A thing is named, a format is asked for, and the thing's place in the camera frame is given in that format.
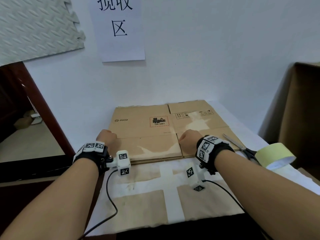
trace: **white table surface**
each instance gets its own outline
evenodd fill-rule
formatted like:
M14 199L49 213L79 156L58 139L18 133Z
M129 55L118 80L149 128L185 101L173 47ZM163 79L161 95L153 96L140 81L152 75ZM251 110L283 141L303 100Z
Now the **white table surface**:
M258 151L259 149L268 145L266 141L264 141L258 135L254 134L243 123L238 121L238 119L234 117L223 105L221 105L216 101L209 101L208 103L229 125L230 129L236 134L236 136L242 141L242 143L247 148L254 151ZM186 164L189 163L190 161L197 162L196 159L187 158L187 159L181 159L181 160L154 163L160 166L162 177L144 181L144 182L137 182L135 183L134 190L130 188L130 184L115 185L115 184L112 184L112 182L110 182L108 185L110 196L111 198L117 198L117 197L122 197L127 195L134 195L134 194L140 194L145 192L151 192L153 190L163 189L165 196L167 195L167 197L165 197L165 204L167 207L169 224L182 222L185 219L181 209L181 203L180 203L178 193L175 192L174 189L178 186L185 185L188 183L187 183L186 177L184 177L182 173L173 175L171 172L172 171L171 169L184 169ZM107 194L104 189L106 187L107 177L109 176L111 171L112 170L108 171L105 174L102 190L100 191L97 203L95 205L94 211L91 215L91 218L86 230L90 229L95 224L97 224L98 222L104 219L105 212L106 212L105 205L106 205L106 202L108 201ZM291 165L287 165L280 169L276 169L274 170L274 172L320 195L320 186L314 183L312 179L306 177L305 175L301 174L298 170L294 169ZM206 172L205 177L207 180L212 180L212 181L222 180L222 177L218 173L216 175L210 175L208 172ZM104 226L98 227L96 230L92 231L88 236L102 235L102 234L109 234L109 233L114 233L114 232L112 231L112 227L108 226L108 224L105 223Z

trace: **table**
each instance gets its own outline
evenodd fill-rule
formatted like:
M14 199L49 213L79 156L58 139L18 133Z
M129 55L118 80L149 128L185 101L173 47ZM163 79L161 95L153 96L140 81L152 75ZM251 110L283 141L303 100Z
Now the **table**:
M215 101L208 103L246 147L257 151L268 145L261 137L238 121L223 105ZM184 168L189 162L197 162L197 160L186 158L135 165L132 166L129 177L119 178L117 175L112 175L108 189L119 212L88 236L243 213L232 198L216 185L207 185L207 189L200 192L191 189L184 175ZM86 230L115 211L105 190L106 180L111 171L105 174ZM320 186L292 166L287 165L274 172L320 195ZM210 175L206 172L205 177L207 180L219 183L231 192L218 173Z

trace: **scissor blade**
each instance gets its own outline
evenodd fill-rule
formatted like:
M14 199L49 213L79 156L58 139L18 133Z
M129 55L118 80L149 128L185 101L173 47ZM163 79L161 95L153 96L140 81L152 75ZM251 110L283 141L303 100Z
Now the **scissor blade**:
M241 150L245 150L246 147L240 145L238 142L236 142L234 139L228 137L226 134L222 134L228 141L232 142L234 145L236 145L238 148L240 148Z

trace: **white wall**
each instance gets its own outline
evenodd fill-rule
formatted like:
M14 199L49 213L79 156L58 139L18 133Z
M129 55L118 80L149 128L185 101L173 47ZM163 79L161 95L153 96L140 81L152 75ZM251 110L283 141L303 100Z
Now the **white wall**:
M289 64L320 61L320 0L142 0L146 61L104 64L87 0L71 1L85 49L25 64L74 149L116 106L195 99L257 133Z

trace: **forearm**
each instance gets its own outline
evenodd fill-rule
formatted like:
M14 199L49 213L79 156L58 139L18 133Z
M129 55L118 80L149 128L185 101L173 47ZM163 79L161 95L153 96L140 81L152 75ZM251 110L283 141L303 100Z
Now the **forearm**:
M22 210L0 239L77 239L84 232L98 176L93 161L77 160Z
M231 151L215 167L250 216L274 239L320 239L320 196Z

